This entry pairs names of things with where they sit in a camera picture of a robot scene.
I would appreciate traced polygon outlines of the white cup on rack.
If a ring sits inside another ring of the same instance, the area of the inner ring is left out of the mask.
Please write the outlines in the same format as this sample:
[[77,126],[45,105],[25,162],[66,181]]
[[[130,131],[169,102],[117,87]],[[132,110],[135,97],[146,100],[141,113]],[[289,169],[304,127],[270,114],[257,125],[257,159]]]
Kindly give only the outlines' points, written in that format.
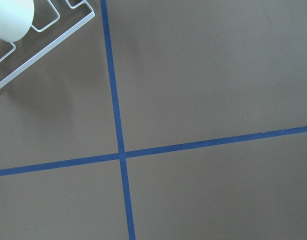
[[32,0],[0,0],[0,40],[16,42],[29,31],[35,6]]

